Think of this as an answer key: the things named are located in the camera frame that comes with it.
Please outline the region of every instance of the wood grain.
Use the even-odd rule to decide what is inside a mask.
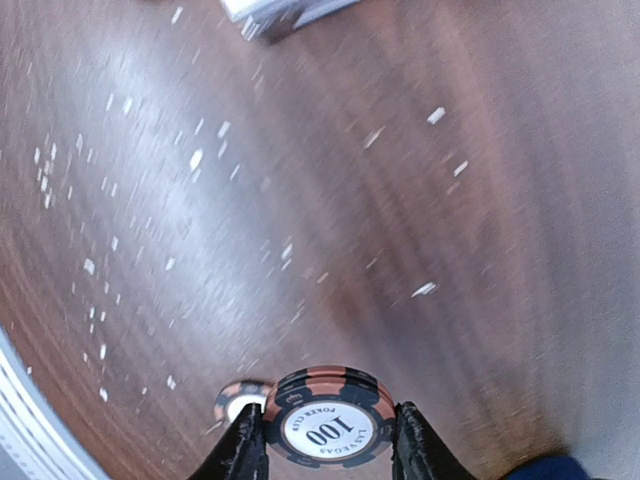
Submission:
[[[267,49],[216,2],[7,0],[2,324],[116,479],[186,477],[224,384],[321,363],[482,479],[638,478],[638,18],[367,0]],[[360,476],[388,455],[314,478]]]

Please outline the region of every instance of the blue fabric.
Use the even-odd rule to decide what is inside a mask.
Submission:
[[[580,464],[571,457],[534,460],[510,473],[508,480],[589,480]]]

